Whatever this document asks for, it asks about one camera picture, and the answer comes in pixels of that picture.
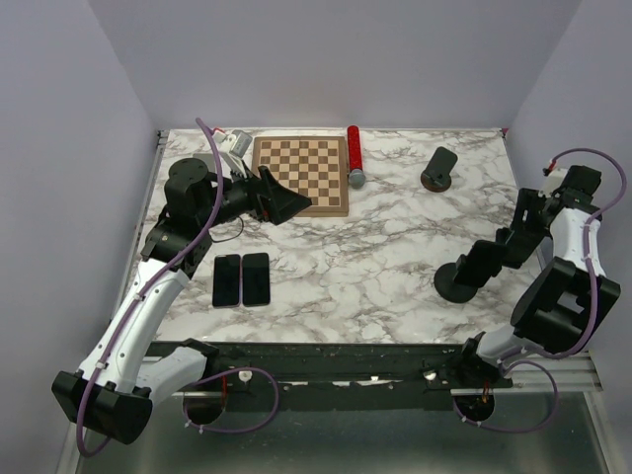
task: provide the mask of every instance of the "marble table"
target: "marble table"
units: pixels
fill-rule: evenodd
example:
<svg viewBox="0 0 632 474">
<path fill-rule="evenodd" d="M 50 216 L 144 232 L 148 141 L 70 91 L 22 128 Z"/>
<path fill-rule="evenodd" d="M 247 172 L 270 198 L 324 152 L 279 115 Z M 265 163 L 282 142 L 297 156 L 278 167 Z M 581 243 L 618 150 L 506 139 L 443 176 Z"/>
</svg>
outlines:
<svg viewBox="0 0 632 474">
<path fill-rule="evenodd" d="M 260 135 L 345 135 L 344 129 L 247 129 Z M 274 227 L 245 219 L 241 237 L 214 245 L 165 317 L 157 340 L 284 343 L 461 343 L 509 321 L 539 272 L 535 257 L 504 269 L 467 304 L 443 300 L 435 270 L 494 239 L 511 221 L 517 189 L 500 133 L 363 130 L 365 186 L 350 190 L 344 218 L 294 218 Z M 452 187 L 425 190 L 419 179 L 435 149 L 459 158 Z M 143 228 L 165 203 L 169 167 L 209 147 L 198 130 L 172 130 Z M 250 165 L 252 154 L 246 156 Z M 212 231 L 230 237 L 239 223 Z M 211 305 L 216 255 L 268 252 L 272 303 L 258 308 Z"/>
</svg>

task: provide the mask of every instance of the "black smartphone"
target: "black smartphone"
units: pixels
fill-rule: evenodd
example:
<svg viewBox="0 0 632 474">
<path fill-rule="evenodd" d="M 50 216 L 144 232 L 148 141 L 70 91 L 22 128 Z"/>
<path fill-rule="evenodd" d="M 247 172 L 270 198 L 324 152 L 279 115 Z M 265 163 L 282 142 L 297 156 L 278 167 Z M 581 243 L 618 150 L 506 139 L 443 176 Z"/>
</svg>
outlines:
<svg viewBox="0 0 632 474">
<path fill-rule="evenodd" d="M 244 255 L 241 266 L 244 306 L 270 304 L 270 257 L 268 254 Z"/>
<path fill-rule="evenodd" d="M 239 255 L 215 257 L 213 271 L 213 306 L 215 308 L 239 306 L 240 273 L 241 257 Z"/>
</svg>

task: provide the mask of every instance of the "chessboard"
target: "chessboard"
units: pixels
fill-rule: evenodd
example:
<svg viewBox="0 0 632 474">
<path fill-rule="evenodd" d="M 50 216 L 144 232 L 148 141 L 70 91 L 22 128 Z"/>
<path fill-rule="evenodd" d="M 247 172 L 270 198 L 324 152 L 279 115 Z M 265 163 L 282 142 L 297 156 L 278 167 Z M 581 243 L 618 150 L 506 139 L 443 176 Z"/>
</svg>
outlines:
<svg viewBox="0 0 632 474">
<path fill-rule="evenodd" d="M 349 215 L 347 143 L 340 136 L 259 136 L 253 173 L 266 166 L 286 188 L 312 199 L 299 217 Z"/>
</svg>

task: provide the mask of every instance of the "red cylinder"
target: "red cylinder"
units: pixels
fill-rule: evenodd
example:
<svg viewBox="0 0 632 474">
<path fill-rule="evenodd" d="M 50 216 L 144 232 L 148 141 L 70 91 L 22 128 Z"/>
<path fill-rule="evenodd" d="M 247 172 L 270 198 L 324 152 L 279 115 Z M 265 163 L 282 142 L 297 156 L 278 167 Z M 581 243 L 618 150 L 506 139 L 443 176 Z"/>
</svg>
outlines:
<svg viewBox="0 0 632 474">
<path fill-rule="evenodd" d="M 362 149 L 359 145 L 359 128 L 352 125 L 347 128 L 347 145 L 349 147 L 350 170 L 362 169 Z"/>
</svg>

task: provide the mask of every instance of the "white wall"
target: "white wall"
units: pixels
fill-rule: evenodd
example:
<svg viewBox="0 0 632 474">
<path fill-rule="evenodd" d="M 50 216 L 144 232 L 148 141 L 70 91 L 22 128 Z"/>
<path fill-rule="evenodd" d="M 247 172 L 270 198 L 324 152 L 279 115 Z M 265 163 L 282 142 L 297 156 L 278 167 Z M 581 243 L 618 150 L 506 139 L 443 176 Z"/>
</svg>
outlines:
<svg viewBox="0 0 632 474">
<path fill-rule="evenodd" d="M 54 472 L 50 392 L 103 334 L 156 138 L 85 0 L 0 7 L 0 471 Z"/>
<path fill-rule="evenodd" d="M 509 151 L 522 186 L 539 187 L 541 168 L 558 152 L 588 146 L 612 154 L 632 179 L 632 2 L 584 0 L 510 129 Z M 596 204 L 617 192 L 606 162 L 569 156 L 565 162 L 604 171 Z M 599 254 L 622 295 L 593 341 L 610 419 L 632 466 L 632 189 L 603 218 Z"/>
<path fill-rule="evenodd" d="M 160 127 L 508 126 L 579 0 L 90 0 Z"/>
</svg>

